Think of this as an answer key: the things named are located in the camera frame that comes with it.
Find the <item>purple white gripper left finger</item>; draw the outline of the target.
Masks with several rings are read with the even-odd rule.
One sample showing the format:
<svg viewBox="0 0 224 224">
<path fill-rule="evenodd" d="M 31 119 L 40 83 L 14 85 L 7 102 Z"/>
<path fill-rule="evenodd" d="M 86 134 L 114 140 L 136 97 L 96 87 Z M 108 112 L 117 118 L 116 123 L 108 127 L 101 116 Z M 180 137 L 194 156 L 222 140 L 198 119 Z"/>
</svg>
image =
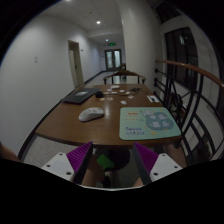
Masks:
<svg viewBox="0 0 224 224">
<path fill-rule="evenodd" d="M 75 184 L 81 184 L 92 154 L 92 143 L 86 143 L 65 154 L 59 152 L 42 169 Z"/>
</svg>

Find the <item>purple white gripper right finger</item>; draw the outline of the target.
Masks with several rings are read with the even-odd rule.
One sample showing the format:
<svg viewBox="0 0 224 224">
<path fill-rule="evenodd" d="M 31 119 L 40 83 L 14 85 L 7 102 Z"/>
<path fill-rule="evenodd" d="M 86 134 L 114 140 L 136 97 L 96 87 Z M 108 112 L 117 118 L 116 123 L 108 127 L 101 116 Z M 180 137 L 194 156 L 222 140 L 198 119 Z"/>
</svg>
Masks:
<svg viewBox="0 0 224 224">
<path fill-rule="evenodd" d="M 144 185 L 155 182 L 182 169 L 166 153 L 157 154 L 138 143 L 133 144 L 132 152 L 139 176 Z"/>
</svg>

